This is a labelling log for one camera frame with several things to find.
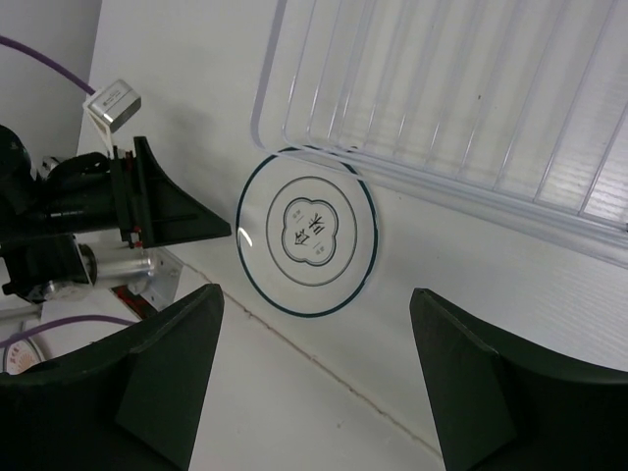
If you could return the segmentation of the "white plate dark rim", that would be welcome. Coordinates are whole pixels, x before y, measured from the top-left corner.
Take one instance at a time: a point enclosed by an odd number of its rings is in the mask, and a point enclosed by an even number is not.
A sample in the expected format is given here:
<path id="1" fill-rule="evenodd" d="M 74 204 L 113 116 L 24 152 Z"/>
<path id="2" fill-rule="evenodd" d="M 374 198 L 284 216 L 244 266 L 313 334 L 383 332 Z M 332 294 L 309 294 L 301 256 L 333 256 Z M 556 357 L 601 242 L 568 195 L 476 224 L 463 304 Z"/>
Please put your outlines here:
<path id="1" fill-rule="evenodd" d="M 367 286 L 380 231 L 370 188 L 353 167 L 313 149 L 268 156 L 242 189 L 236 250 L 257 293 L 294 317 L 331 315 Z"/>

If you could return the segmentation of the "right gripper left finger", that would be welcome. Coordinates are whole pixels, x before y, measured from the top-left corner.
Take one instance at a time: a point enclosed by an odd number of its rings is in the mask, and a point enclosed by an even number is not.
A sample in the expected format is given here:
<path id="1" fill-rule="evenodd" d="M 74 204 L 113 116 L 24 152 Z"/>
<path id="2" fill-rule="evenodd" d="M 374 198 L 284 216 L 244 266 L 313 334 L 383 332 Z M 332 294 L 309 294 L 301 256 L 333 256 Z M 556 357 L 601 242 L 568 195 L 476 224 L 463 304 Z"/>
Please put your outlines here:
<path id="1" fill-rule="evenodd" d="M 207 284 L 165 310 L 1 376 L 4 470 L 186 470 L 225 300 Z"/>

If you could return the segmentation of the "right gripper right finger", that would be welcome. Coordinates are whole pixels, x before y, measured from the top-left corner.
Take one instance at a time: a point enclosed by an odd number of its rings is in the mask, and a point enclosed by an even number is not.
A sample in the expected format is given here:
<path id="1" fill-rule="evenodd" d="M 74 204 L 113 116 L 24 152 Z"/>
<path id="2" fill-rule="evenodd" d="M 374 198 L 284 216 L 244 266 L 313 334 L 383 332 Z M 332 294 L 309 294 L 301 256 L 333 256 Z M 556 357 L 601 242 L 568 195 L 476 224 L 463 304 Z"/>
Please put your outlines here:
<path id="1" fill-rule="evenodd" d="M 627 374 L 413 291 L 413 336 L 448 470 L 624 470 Z"/>

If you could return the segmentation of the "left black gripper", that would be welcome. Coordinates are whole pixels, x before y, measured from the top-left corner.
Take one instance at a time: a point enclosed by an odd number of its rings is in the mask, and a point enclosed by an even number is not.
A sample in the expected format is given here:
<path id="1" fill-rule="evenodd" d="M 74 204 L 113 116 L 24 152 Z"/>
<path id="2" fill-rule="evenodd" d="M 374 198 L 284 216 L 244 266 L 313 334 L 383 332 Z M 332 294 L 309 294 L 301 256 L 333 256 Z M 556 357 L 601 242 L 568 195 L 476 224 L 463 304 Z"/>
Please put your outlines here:
<path id="1" fill-rule="evenodd" d="M 144 136 L 134 151 L 82 154 L 43 180 L 43 223 L 54 234 L 117 229 L 132 247 L 155 248 L 231 234 L 231 225 L 177 186 Z"/>

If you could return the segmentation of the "orange sunburst plate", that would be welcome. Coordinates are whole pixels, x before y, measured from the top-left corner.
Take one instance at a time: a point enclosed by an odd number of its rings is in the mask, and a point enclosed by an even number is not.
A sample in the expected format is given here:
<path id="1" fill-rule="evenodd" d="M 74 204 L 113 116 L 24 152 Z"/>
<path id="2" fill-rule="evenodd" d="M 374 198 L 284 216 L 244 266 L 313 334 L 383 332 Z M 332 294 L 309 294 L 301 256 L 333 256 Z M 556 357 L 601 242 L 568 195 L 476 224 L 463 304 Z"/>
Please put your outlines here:
<path id="1" fill-rule="evenodd" d="M 19 340 L 5 348 L 1 356 L 2 371 L 9 375 L 19 375 L 29 368 L 46 360 L 36 342 L 30 339 Z"/>

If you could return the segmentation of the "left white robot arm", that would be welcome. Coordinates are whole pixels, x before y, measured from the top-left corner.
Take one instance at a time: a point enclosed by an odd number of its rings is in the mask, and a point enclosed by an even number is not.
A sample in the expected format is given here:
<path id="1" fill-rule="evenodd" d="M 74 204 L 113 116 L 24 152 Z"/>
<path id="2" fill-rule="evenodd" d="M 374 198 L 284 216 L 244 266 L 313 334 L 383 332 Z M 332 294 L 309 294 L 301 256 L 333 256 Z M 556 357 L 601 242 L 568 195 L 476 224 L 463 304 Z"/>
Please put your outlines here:
<path id="1" fill-rule="evenodd" d="M 1 289 L 45 301 L 55 285 L 97 286 L 94 248 L 78 234 L 118 230 L 127 252 L 230 236 L 231 225 L 177 186 L 144 136 L 131 152 L 78 155 L 41 176 L 19 137 L 1 130 Z"/>

